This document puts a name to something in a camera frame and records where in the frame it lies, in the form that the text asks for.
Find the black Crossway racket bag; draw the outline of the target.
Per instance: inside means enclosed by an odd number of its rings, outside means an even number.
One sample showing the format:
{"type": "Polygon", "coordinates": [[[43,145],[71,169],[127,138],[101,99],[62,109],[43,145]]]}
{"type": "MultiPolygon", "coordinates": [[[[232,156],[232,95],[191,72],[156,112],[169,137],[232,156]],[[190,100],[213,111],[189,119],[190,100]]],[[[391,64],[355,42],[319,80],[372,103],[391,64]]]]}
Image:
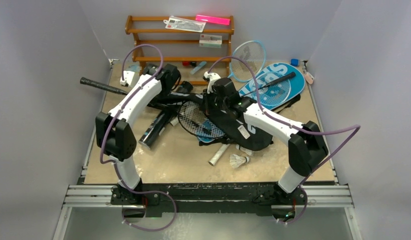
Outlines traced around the black Crossway racket bag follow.
{"type": "MultiPolygon", "coordinates": [[[[173,91],[165,97],[154,97],[150,103],[148,103],[148,106],[151,108],[164,110],[162,108],[163,105],[170,104],[171,110],[177,110],[179,109],[182,101],[188,100],[199,104],[199,109],[202,111],[202,103],[204,101],[205,94],[205,92],[193,93],[173,91]]],[[[254,101],[249,97],[249,105],[253,102],[254,101]]],[[[228,116],[225,113],[218,111],[217,115],[205,116],[220,130],[222,130],[225,135],[230,138],[230,140],[232,140],[231,142],[227,142],[227,144],[238,144],[253,151],[263,150],[273,144],[272,135],[259,127],[246,123],[242,113],[240,116],[228,116]]]]}

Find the black badminton racket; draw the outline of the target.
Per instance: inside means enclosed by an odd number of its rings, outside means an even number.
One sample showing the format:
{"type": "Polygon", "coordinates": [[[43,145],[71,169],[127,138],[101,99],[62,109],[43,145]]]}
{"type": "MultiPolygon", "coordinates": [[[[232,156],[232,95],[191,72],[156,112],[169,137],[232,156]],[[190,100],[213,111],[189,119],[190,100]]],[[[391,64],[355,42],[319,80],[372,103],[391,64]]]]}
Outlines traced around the black badminton racket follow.
{"type": "MultiPolygon", "coordinates": [[[[85,77],[82,77],[79,83],[114,94],[124,96],[129,94],[122,89],[93,81],[85,77]]],[[[177,114],[176,118],[182,128],[188,133],[201,138],[202,141],[207,141],[209,139],[220,139],[226,135],[206,117],[206,115],[200,110],[200,105],[198,103],[195,103],[192,100],[185,100],[180,103],[177,110],[171,110],[171,107],[172,106],[167,103],[163,105],[162,108],[164,110],[169,110],[172,115],[177,114]]]]}

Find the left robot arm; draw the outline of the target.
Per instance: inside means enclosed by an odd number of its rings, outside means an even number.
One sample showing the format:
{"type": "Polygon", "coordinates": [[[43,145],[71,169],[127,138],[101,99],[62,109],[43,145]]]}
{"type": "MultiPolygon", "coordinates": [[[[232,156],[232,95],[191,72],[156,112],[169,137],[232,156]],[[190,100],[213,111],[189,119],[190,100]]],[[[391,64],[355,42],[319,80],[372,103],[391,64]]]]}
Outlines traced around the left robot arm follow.
{"type": "Polygon", "coordinates": [[[125,188],[123,198],[131,205],[138,204],[143,191],[133,154],[137,140],[132,126],[148,104],[156,97],[167,97],[181,74],[172,64],[149,64],[132,89],[107,113],[99,112],[95,118],[96,143],[100,147],[100,163],[111,163],[118,184],[125,188]]]}

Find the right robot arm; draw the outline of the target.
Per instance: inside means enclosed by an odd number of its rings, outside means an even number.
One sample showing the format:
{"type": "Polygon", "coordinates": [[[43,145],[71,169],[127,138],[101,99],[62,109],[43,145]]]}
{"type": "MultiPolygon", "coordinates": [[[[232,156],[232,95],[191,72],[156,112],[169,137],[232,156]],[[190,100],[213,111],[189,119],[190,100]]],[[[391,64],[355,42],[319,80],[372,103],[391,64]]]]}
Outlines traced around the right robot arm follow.
{"type": "Polygon", "coordinates": [[[285,204],[329,151],[315,122],[291,120],[269,109],[266,103],[272,96],[262,93],[259,86],[240,95],[232,80],[219,77],[209,82],[200,109],[223,137],[243,148],[260,151],[274,138],[286,145],[288,169],[274,190],[275,199],[285,204]]]}

